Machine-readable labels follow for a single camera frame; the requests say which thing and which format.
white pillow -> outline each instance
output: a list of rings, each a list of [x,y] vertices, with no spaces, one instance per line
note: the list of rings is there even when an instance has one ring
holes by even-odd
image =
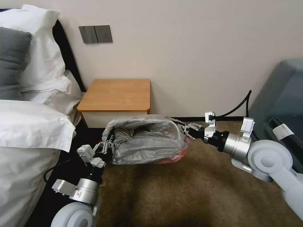
[[[64,92],[70,84],[70,80],[63,74],[65,64],[52,34],[58,16],[59,12],[31,5],[0,13],[0,27],[30,32],[33,35],[29,62],[21,74],[21,92],[52,89]]]
[[[44,104],[0,100],[0,147],[69,152],[74,130],[68,116]]]

black cable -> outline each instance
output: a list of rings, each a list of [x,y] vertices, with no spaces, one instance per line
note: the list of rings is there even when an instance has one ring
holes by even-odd
[[[248,102],[249,102],[249,97],[250,97],[250,94],[249,94],[249,96],[247,97],[247,100],[246,100],[246,116],[247,116],[247,117],[249,117],[249,113],[248,113]],[[255,133],[254,130],[252,131],[252,134],[253,134],[253,136],[256,138],[256,140],[260,140],[259,137],[257,136],[257,134]]]
[[[64,163],[67,163],[67,162],[70,161],[70,160],[71,160],[71,159],[68,159],[67,161],[64,161],[64,162],[61,162],[61,163],[59,163],[59,164],[56,164],[56,165],[53,166],[52,168],[48,169],[48,170],[43,174],[43,180],[44,180],[44,182],[45,182],[45,183],[48,182],[48,180],[46,179],[46,175],[48,174],[49,171],[52,171],[52,170],[55,169],[56,167],[58,167],[58,166],[60,166],[60,165],[62,165],[62,164],[64,164]]]
[[[249,92],[248,92],[248,94],[246,95],[246,97],[242,100],[242,102],[240,102],[240,104],[239,104],[238,106],[236,106],[235,108],[233,108],[231,111],[229,111],[229,112],[226,113],[226,114],[223,114],[223,115],[220,115],[220,116],[216,116],[216,118],[217,118],[217,117],[225,117],[225,116],[227,116],[227,115],[230,115],[231,113],[233,113],[233,112],[235,112],[237,109],[239,109],[239,108],[243,105],[243,103],[244,103],[245,101],[246,101],[246,104],[247,104],[247,99],[249,99],[251,93],[252,93],[252,91],[249,90]]]

wall socket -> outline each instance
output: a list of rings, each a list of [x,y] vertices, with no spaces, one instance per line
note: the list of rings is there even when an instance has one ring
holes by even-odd
[[[84,43],[112,43],[113,39],[109,25],[80,26],[79,27]]]

clear plastic bag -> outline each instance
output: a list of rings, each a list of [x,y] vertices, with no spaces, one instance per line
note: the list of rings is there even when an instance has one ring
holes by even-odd
[[[188,146],[182,129],[171,118],[162,115],[114,119],[104,130],[103,141],[113,128],[114,164],[174,162],[183,157]]]

wall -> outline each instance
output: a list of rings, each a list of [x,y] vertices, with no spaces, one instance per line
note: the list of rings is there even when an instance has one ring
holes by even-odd
[[[223,114],[280,60],[303,54],[300,0],[5,0],[55,9],[83,82],[150,78],[152,112]],[[84,44],[78,26],[110,25],[112,44]],[[244,108],[234,116],[244,114]]]

